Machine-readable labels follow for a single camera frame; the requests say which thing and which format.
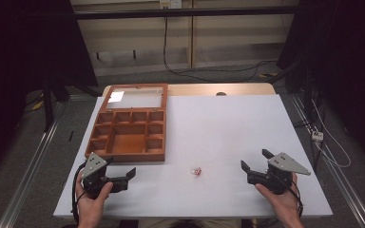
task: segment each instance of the gray carpet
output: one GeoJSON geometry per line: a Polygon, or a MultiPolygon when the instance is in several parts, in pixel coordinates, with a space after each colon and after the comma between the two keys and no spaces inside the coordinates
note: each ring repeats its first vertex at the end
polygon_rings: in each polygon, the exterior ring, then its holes
{"type": "MultiPolygon", "coordinates": [[[[231,70],[245,67],[248,66],[213,67],[212,69],[231,70]]],[[[258,73],[278,71],[279,70],[274,64],[270,64],[261,66],[258,73]]],[[[185,74],[218,83],[229,83],[249,78],[252,76],[253,72],[254,71],[251,70],[238,72],[200,71],[194,73],[188,72],[185,74]]],[[[205,81],[192,77],[176,76],[167,71],[147,72],[137,75],[118,75],[115,77],[99,77],[98,80],[100,84],[98,88],[99,91],[102,91],[107,85],[113,84],[206,83],[205,81]]],[[[244,82],[264,82],[265,80],[266,79],[260,78],[257,75],[244,82]]],[[[286,93],[284,82],[279,81],[274,86],[276,92],[280,94],[291,121],[293,123],[299,121],[300,117],[290,97],[292,95],[286,93]]],[[[69,91],[73,94],[81,93],[75,88],[70,88],[69,91]]],[[[66,104],[64,116],[58,124],[58,128],[49,145],[47,154],[37,170],[35,179],[29,189],[28,196],[21,207],[21,211],[18,214],[13,227],[62,227],[73,223],[71,220],[55,218],[52,214],[62,193],[62,185],[67,178],[74,157],[85,134],[86,125],[94,104],[94,99],[89,101],[69,101],[66,104]]],[[[342,170],[365,204],[365,154],[363,153],[362,148],[360,148],[357,140],[345,133],[345,126],[342,124],[335,111],[328,106],[328,103],[324,102],[322,106],[325,108],[326,126],[346,149],[352,159],[352,165],[349,168],[343,168],[342,170]]],[[[44,118],[44,110],[42,109],[25,113],[19,124],[16,135],[8,148],[8,152],[0,162],[0,218],[8,206],[18,183],[21,181],[35,149],[41,141],[45,124],[44,118]]],[[[310,135],[305,127],[297,128],[297,133],[307,155],[311,158],[310,135]]],[[[325,137],[325,139],[325,142],[329,145],[333,153],[336,154],[338,161],[342,163],[346,162],[346,160],[343,160],[342,152],[336,144],[329,139],[329,137],[325,137]]],[[[317,176],[333,209],[334,215],[328,218],[304,219],[303,221],[306,227],[360,227],[353,211],[350,209],[346,199],[337,187],[337,184],[323,159],[319,161],[317,176]]],[[[307,193],[302,193],[302,196],[312,197],[307,196],[307,193]]],[[[101,227],[117,226],[117,221],[104,220],[101,227]]],[[[281,225],[276,224],[273,227],[281,227],[281,225]]]]}

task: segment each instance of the human hand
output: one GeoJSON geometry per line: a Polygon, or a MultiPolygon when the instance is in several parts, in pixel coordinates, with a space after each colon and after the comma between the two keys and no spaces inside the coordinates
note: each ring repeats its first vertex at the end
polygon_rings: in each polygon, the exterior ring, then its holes
{"type": "Polygon", "coordinates": [[[112,189],[112,182],[106,183],[97,199],[92,199],[82,186],[82,172],[76,180],[76,198],[79,207],[79,228],[98,227],[103,216],[105,200],[112,189]]]}
{"type": "MultiPolygon", "coordinates": [[[[298,182],[298,176],[293,173],[293,183],[298,182]]],[[[269,191],[268,188],[262,184],[256,184],[257,190],[271,203],[274,208],[275,214],[284,227],[298,228],[304,227],[298,216],[298,200],[289,191],[284,192],[281,195],[275,195],[269,191]]],[[[292,190],[296,194],[297,188],[292,184],[292,190]]]]}

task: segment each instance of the person's right hand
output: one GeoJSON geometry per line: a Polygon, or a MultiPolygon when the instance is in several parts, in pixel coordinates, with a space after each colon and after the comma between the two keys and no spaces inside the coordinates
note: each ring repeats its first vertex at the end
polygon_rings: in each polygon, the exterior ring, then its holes
{"type": "MultiPolygon", "coordinates": [[[[298,176],[293,173],[293,182],[298,182],[298,176]]],[[[269,191],[268,188],[262,184],[256,184],[257,190],[271,203],[274,208],[275,214],[284,227],[298,228],[304,227],[298,216],[298,200],[289,191],[281,195],[275,195],[269,191]]],[[[292,190],[296,194],[298,193],[297,188],[292,184],[292,190]]]]}

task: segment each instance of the small red and white object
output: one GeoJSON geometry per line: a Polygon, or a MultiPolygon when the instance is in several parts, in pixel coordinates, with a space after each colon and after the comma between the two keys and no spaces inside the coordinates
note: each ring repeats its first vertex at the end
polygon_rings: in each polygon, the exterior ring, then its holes
{"type": "Polygon", "coordinates": [[[191,174],[192,175],[196,175],[196,176],[199,176],[201,174],[202,170],[200,167],[197,167],[197,168],[192,168],[191,169],[191,174]]]}

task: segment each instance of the silver metal plate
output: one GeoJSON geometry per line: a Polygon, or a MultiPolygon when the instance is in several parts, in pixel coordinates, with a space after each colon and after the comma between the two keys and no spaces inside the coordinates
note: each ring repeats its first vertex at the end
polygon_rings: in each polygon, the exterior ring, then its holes
{"type": "Polygon", "coordinates": [[[274,165],[276,168],[288,172],[300,173],[304,175],[311,175],[311,172],[308,171],[304,166],[299,164],[297,161],[292,159],[289,155],[285,153],[280,153],[268,160],[268,163],[274,165]]]}
{"type": "Polygon", "coordinates": [[[106,166],[106,160],[100,158],[98,155],[92,152],[88,156],[85,169],[83,170],[82,173],[82,179],[87,178],[88,176],[95,173],[97,170],[101,169],[104,166],[106,166]]]}

